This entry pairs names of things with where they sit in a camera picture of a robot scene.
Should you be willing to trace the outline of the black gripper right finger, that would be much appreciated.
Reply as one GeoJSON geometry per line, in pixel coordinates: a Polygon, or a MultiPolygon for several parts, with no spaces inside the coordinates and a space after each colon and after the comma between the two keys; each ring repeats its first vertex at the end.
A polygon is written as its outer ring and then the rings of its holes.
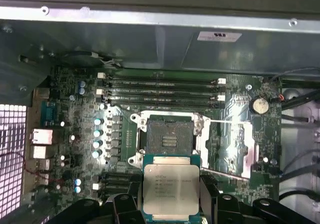
{"type": "Polygon", "coordinates": [[[246,205],[231,194],[221,194],[212,175],[200,176],[199,206],[209,224],[312,224],[313,221],[279,202],[261,198],[246,205]]]}

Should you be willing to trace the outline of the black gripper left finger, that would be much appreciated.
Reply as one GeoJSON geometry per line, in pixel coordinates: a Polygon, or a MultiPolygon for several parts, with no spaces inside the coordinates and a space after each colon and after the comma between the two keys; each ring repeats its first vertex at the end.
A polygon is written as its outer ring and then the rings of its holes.
{"type": "Polygon", "coordinates": [[[124,194],[110,196],[102,205],[96,200],[82,199],[51,218],[49,224],[143,224],[138,203],[142,183],[132,182],[124,194]]]}

